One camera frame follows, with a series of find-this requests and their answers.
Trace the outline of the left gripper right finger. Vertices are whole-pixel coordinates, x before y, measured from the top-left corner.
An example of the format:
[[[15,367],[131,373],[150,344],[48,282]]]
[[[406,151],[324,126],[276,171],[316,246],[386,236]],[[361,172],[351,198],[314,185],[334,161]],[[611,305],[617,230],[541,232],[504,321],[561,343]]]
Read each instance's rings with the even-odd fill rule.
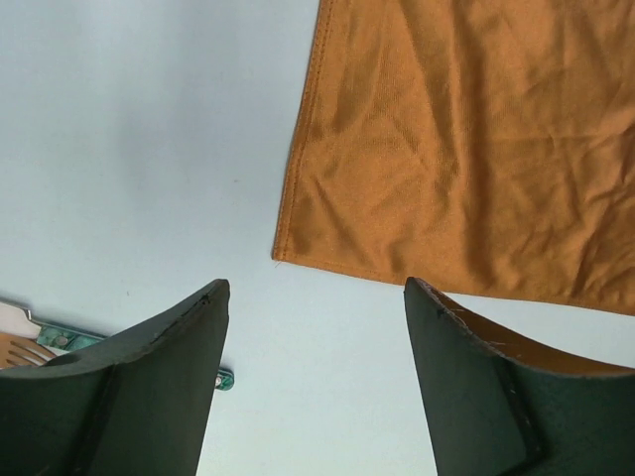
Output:
[[[630,475],[634,372],[547,346],[411,278],[404,302],[441,475]]]

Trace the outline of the orange cloth napkin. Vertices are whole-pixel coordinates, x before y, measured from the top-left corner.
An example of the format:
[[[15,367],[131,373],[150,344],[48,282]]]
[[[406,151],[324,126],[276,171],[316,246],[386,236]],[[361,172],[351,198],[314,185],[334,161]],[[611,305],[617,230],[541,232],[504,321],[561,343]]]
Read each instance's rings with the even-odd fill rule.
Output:
[[[634,311],[630,1],[323,1],[272,256]]]

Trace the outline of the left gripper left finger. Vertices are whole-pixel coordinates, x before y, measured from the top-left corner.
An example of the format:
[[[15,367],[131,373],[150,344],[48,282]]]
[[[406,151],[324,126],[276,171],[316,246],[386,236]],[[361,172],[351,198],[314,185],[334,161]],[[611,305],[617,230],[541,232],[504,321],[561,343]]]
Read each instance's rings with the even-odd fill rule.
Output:
[[[192,475],[226,338],[230,286],[37,367],[1,373],[5,475]]]

